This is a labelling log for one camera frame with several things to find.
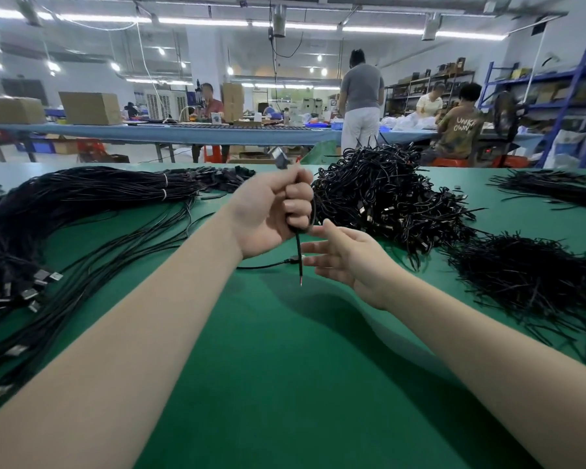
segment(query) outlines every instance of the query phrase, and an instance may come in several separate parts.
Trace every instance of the gray t-shirt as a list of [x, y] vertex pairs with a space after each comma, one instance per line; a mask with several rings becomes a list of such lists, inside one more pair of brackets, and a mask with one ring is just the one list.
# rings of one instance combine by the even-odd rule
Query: gray t-shirt
[[375, 65], [358, 64], [343, 77], [341, 92], [347, 94], [345, 111], [380, 107], [377, 94], [384, 88], [384, 79]]

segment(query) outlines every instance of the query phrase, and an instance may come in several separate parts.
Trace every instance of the camouflage t-shirt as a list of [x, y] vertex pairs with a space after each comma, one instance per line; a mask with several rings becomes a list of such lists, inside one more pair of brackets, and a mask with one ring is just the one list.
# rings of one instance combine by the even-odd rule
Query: camouflage t-shirt
[[445, 128], [445, 132], [437, 142], [436, 149], [447, 158], [468, 158], [473, 141], [482, 131], [482, 125], [484, 119], [480, 110], [454, 107], [439, 123], [439, 127]]

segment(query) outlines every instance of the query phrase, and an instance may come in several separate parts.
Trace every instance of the left hand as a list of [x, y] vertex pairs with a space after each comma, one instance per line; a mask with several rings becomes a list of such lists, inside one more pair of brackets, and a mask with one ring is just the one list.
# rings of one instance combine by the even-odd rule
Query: left hand
[[313, 211], [313, 173], [291, 167], [247, 180], [222, 207], [243, 258], [265, 253], [306, 229]]

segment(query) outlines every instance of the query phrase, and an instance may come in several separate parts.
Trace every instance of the hand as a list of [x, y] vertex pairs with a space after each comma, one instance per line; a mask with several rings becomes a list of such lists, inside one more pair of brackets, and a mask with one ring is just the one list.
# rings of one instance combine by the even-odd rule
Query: hand
[[293, 237], [289, 225], [308, 228], [312, 181], [313, 173], [292, 167], [257, 174], [237, 189], [220, 212], [227, 216], [243, 258], [265, 253]]
[[368, 305], [386, 309], [387, 290], [395, 274], [407, 274], [365, 232], [336, 227], [328, 219], [323, 226], [314, 226], [315, 237], [321, 242], [302, 244], [302, 252], [319, 253], [304, 258], [304, 265], [314, 266], [315, 273], [350, 286]]

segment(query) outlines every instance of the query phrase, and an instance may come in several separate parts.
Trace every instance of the man in gray shirt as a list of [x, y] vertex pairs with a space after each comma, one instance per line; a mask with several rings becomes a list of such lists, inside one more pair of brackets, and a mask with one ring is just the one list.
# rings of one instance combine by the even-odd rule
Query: man in gray shirt
[[341, 151], [358, 145], [375, 146], [380, 129], [380, 105], [384, 103], [384, 79], [374, 65], [365, 64], [362, 49], [354, 49], [350, 70], [341, 82], [339, 113], [344, 114]]

